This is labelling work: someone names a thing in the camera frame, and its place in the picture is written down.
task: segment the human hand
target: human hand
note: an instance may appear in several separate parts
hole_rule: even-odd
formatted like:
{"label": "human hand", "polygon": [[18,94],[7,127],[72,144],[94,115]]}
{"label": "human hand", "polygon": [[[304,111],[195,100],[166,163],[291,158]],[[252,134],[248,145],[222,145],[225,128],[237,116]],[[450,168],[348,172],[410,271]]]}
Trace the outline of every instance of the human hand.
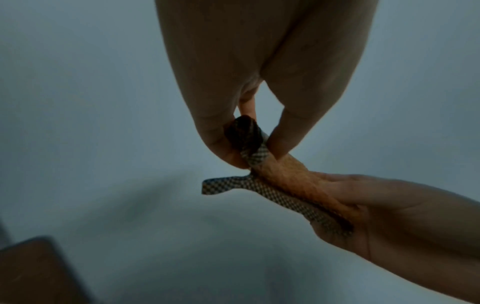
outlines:
{"label": "human hand", "polygon": [[317,236],[411,282],[480,303],[480,203],[401,180],[317,174],[325,192],[364,215],[351,237],[311,223]]}
{"label": "human hand", "polygon": [[256,118],[265,80],[284,105],[268,140],[295,147],[341,97],[365,48],[378,0],[156,0],[182,96],[208,148],[247,168],[224,135],[234,110]]}

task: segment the checkered ribbon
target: checkered ribbon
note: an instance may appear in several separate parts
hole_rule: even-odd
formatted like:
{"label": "checkered ribbon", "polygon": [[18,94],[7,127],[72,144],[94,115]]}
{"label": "checkered ribbon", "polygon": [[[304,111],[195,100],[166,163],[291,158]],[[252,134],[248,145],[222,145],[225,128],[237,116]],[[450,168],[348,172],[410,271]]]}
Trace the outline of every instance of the checkered ribbon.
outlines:
{"label": "checkered ribbon", "polygon": [[[248,141],[252,136],[255,136],[253,129],[250,127],[250,133],[248,134]],[[263,142],[256,151],[250,151],[249,149],[242,149],[240,154],[247,161],[250,166],[256,166],[261,164],[269,156],[269,150],[265,145],[268,136],[261,132]],[[292,211],[302,214],[309,221],[315,221],[324,227],[325,230],[341,234],[350,235],[351,229],[341,227],[337,221],[332,218],[332,215],[327,210],[323,210],[321,206],[314,202],[305,200],[299,200],[296,197],[290,196],[270,185],[265,183],[261,178],[256,176],[253,172],[247,176],[233,176],[224,178],[213,178],[205,180],[202,184],[202,194],[215,195],[223,192],[227,192],[233,189],[246,189],[254,191],[264,198]]]}

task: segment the white surface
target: white surface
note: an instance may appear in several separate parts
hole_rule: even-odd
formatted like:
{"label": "white surface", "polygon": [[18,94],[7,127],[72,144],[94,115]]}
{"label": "white surface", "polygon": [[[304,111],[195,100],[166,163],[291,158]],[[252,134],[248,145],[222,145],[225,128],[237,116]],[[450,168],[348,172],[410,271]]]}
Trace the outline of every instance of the white surface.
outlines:
{"label": "white surface", "polygon": [[[348,91],[293,154],[480,200],[478,15],[383,1]],[[266,87],[257,100],[270,132],[281,107]],[[0,101],[3,221],[16,241],[53,235],[106,302],[456,302],[253,193],[202,197],[203,179],[244,172],[198,138],[153,1],[1,1]]]}

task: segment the checkered pattern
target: checkered pattern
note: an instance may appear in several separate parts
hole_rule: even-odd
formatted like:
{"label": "checkered pattern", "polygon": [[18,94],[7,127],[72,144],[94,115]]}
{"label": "checkered pattern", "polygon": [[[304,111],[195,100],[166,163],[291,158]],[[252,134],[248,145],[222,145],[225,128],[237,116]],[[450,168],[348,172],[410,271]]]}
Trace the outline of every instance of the checkered pattern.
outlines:
{"label": "checkered pattern", "polygon": [[304,202],[295,197],[291,197],[265,184],[252,174],[243,177],[213,178],[204,181],[202,184],[202,194],[204,195],[215,195],[232,189],[254,191],[282,207],[302,214],[309,221],[321,223],[327,231],[345,236],[352,233],[350,230],[339,228],[331,217],[322,212],[312,202]]}
{"label": "checkered pattern", "polygon": [[[262,136],[263,142],[256,151],[251,151],[248,145],[245,145],[245,147],[240,151],[240,154],[251,167],[264,162],[270,154],[266,146],[268,135],[262,132],[256,126],[256,122],[254,120],[251,120],[251,124],[248,127],[248,133],[240,128],[238,128],[237,131],[239,136],[243,136],[245,138],[244,142],[257,142],[258,136]],[[310,221],[321,223],[327,231],[344,236],[352,233],[351,229],[342,227],[337,221],[335,221],[334,218],[332,218],[328,213],[324,212],[321,206],[318,206],[314,202],[308,202],[304,200],[300,201],[298,198],[292,197],[281,190],[271,187],[253,174],[247,176],[234,176],[205,180],[202,184],[201,192],[204,195],[215,195],[230,191],[232,189],[246,189],[254,191],[282,207],[302,214]]]}

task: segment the skin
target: skin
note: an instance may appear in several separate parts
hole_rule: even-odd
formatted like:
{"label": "skin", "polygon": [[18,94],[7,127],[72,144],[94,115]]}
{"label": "skin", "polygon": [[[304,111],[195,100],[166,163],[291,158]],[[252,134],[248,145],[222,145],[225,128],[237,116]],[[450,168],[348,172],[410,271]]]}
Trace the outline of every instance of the skin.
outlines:
{"label": "skin", "polygon": [[317,173],[322,189],[357,205],[349,238],[311,223],[318,237],[423,287],[480,303],[480,202],[426,185]]}
{"label": "skin", "polygon": [[[367,43],[377,0],[156,0],[166,51],[206,146],[248,165],[224,136],[234,110],[257,118],[266,82],[284,105],[268,148],[295,147],[346,89]],[[478,204],[403,181],[319,173],[322,187],[363,210],[349,239],[317,235],[407,280],[480,303]]]}
{"label": "skin", "polygon": [[342,96],[377,0],[157,0],[166,51],[196,129],[227,163],[247,164],[224,136],[234,110],[256,118],[265,81],[284,105],[267,143],[295,147]]}

